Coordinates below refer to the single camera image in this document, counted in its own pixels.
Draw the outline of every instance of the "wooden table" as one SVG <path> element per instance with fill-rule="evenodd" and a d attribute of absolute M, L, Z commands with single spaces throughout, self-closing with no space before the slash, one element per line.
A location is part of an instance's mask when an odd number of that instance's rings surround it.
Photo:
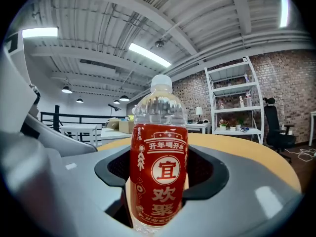
<path fill-rule="evenodd" d="M 110 142 L 124 138 L 130 138 L 131 136 L 132 134 L 123 133 L 118 130 L 113 130 L 111 128 L 102 128 L 101 130 L 102 145 L 106 145 Z"/>
<path fill-rule="evenodd" d="M 192 130 L 192 131 L 200 131 L 202 129 L 202 133 L 206 134 L 205 130 L 207 128 L 207 133 L 210 134 L 210 124 L 209 123 L 203 123 L 203 124 L 198 124 L 198 123 L 192 123 L 192 124 L 186 124 L 186 129 L 187 130 Z"/>
<path fill-rule="evenodd" d="M 310 133 L 310 142 L 309 142 L 309 146 L 312 145 L 312 141 L 313 141 L 313 134 L 314 134 L 314 116 L 316 116 L 316 111 L 311 112 L 311 133 Z"/>
<path fill-rule="evenodd" d="M 130 145 L 130 139 L 111 142 L 98 148 L 99 151 Z M 259 162 L 281 180 L 301 192 L 299 179 L 291 165 L 275 151 L 258 143 L 234 137 L 213 134 L 189 133 L 189 144 L 212 148 L 228 154 Z"/>
<path fill-rule="evenodd" d="M 93 143 L 93 134 L 95 137 L 95 146 L 98 146 L 98 135 L 97 135 L 97 125 L 96 124 L 67 124 L 60 126 L 59 129 L 65 134 L 66 132 L 71 132 L 75 134 L 76 140 L 78 140 L 78 133 L 88 132 L 90 137 L 90 143 Z"/>

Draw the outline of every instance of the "shelf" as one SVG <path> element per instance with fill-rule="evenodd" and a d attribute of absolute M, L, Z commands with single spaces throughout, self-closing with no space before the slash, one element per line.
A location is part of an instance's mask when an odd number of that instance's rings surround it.
<path fill-rule="evenodd" d="M 210 92 L 213 92 L 215 97 L 231 96 L 246 93 L 247 90 L 251 90 L 251 88 L 255 85 L 256 82 L 248 82 L 243 84 L 212 89 L 210 90 Z"/>
<path fill-rule="evenodd" d="M 240 132 L 240 131 L 230 131 L 229 129 L 225 131 L 221 131 L 221 129 L 218 127 L 214 131 L 213 134 L 219 134 L 219 135 L 251 135 L 251 134 L 261 134 L 261 131 L 257 128 L 249 128 L 246 132 Z"/>
<path fill-rule="evenodd" d="M 246 112 L 252 110 L 260 110 L 261 106 L 251 106 L 251 107 L 239 107 L 239 108 L 230 108 L 230 109 L 222 109 L 222 110 L 214 110 L 214 113 L 233 113 L 233 112 Z"/>
<path fill-rule="evenodd" d="M 249 62 L 240 62 L 219 69 L 208 71 L 210 79 L 213 82 L 220 82 L 224 80 L 243 77 L 246 69 L 249 68 Z"/>

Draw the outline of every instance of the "fluorescent light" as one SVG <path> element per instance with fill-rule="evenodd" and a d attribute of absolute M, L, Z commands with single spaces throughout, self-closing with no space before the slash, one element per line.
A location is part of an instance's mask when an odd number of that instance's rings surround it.
<path fill-rule="evenodd" d="M 42 27 L 42 28 L 32 28 L 22 30 L 23 38 L 31 37 L 57 37 L 58 28 L 57 27 Z"/>
<path fill-rule="evenodd" d="M 282 4 L 282 12 L 281 12 L 280 27 L 286 27 L 287 19 L 288 19 L 289 0 L 281 0 L 281 4 Z"/>
<path fill-rule="evenodd" d="M 139 53 L 141 55 L 144 55 L 145 57 L 153 60 L 153 61 L 156 61 L 158 62 L 159 64 L 163 65 L 164 67 L 168 68 L 171 63 L 167 62 L 166 60 L 162 59 L 161 57 L 159 57 L 158 55 L 154 54 L 154 53 L 151 53 L 150 51 L 142 48 L 141 46 L 138 46 L 134 43 L 132 43 L 129 48 L 129 50 L 132 50 L 136 53 Z"/>

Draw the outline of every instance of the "bottle on shelf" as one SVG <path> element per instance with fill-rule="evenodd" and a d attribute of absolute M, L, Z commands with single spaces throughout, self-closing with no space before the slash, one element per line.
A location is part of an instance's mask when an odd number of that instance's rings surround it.
<path fill-rule="evenodd" d="M 246 83 L 250 82 L 247 73 L 245 73 L 243 76 L 244 76 L 245 79 L 246 79 Z"/>
<path fill-rule="evenodd" d="M 187 174 L 187 113 L 171 94 L 166 75 L 152 80 L 151 94 L 137 105 L 130 151 L 130 194 L 134 228 L 153 235 L 181 209 Z"/>
<path fill-rule="evenodd" d="M 223 100 L 220 100 L 220 101 L 219 101 L 219 109 L 220 109 L 220 110 L 225 109 L 225 105 L 224 105 Z"/>
<path fill-rule="evenodd" d="M 245 105 L 244 105 L 244 103 L 243 103 L 242 96 L 239 97 L 239 102 L 240 102 L 240 107 L 244 108 Z"/>
<path fill-rule="evenodd" d="M 252 106 L 252 98 L 251 98 L 250 90 L 246 91 L 246 103 L 247 103 L 247 107 Z"/>

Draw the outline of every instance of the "red bottle label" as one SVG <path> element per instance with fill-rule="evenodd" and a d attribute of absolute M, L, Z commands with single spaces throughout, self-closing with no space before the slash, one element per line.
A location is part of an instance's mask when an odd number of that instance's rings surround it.
<path fill-rule="evenodd" d="M 131 209 L 139 221 L 165 225 L 181 208 L 187 173 L 188 131 L 138 124 L 130 153 Z"/>

